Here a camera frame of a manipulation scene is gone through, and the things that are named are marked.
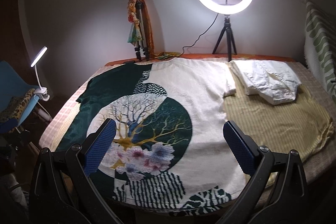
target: yellow striped cloth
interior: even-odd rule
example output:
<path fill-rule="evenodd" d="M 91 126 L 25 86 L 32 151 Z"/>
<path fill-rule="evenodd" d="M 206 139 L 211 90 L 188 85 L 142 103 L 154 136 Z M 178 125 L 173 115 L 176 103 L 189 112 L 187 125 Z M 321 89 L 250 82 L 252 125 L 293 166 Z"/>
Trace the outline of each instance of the yellow striped cloth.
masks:
<path fill-rule="evenodd" d="M 271 105 L 259 95 L 245 95 L 236 75 L 236 94 L 224 99 L 227 118 L 250 135 L 258 145 L 273 152 L 296 149 L 302 161 L 320 151 L 333 134 L 332 118 L 301 85 L 294 103 Z M 269 183 L 274 182 L 272 174 Z"/>

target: white towel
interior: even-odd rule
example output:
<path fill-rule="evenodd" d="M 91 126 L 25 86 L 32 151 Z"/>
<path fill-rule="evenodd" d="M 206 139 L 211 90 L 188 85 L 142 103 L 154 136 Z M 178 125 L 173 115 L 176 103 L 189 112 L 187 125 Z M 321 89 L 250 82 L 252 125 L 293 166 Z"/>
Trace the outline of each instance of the white towel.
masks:
<path fill-rule="evenodd" d="M 230 64 L 244 85 L 246 95 L 259 94 L 272 105 L 295 100 L 301 82 L 286 63 L 272 60 L 233 60 Z"/>

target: black tripod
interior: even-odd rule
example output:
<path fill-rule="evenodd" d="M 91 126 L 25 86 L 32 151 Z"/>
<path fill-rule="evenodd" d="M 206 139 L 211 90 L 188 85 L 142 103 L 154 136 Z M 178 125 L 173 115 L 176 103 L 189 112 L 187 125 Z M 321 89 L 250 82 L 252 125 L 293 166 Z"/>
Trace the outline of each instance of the black tripod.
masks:
<path fill-rule="evenodd" d="M 222 31 L 219 35 L 219 38 L 217 40 L 215 48 L 213 49 L 212 54 L 216 53 L 218 45 L 220 44 L 225 31 L 226 31 L 226 41 L 227 41 L 227 55 L 228 55 L 228 59 L 229 59 L 228 61 L 230 62 L 232 60 L 232 57 L 231 57 L 232 56 L 232 54 L 231 54 L 231 43 L 232 43 L 233 51 L 235 52 L 235 54 L 237 54 L 237 49 L 236 49 L 235 39 L 233 38 L 233 32 L 231 30 L 231 23 L 230 23 L 229 15 L 225 16 L 224 28 L 222 29 Z"/>

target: blue chair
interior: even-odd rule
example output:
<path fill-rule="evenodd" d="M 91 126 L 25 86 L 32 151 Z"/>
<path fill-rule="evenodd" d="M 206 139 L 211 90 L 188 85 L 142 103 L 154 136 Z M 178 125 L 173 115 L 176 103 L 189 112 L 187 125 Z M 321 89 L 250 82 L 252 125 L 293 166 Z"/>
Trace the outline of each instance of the blue chair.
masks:
<path fill-rule="evenodd" d="M 7 108 L 13 96 L 23 97 L 31 88 L 37 89 L 38 86 L 28 85 L 6 61 L 0 61 L 0 112 Z M 18 120 L 12 118 L 5 123 L 0 123 L 0 134 L 21 125 L 34 109 L 38 100 L 39 97 L 33 95 Z"/>

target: purple flower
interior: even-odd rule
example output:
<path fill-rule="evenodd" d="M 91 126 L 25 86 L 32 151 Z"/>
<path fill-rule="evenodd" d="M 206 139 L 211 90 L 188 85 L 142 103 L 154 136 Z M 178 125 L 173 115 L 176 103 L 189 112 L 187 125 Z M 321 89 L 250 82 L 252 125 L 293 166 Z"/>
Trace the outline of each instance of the purple flower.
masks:
<path fill-rule="evenodd" d="M 149 154 L 151 164 L 165 164 L 169 165 L 170 161 L 174 158 L 174 148 L 171 145 L 163 145 L 158 142 L 152 145 L 152 151 Z"/>
<path fill-rule="evenodd" d="M 130 180 L 141 180 L 144 178 L 143 174 L 139 174 L 139 170 L 134 164 L 125 164 L 125 166 L 118 166 L 116 171 L 119 174 L 123 174 L 126 172 L 126 175 Z"/>

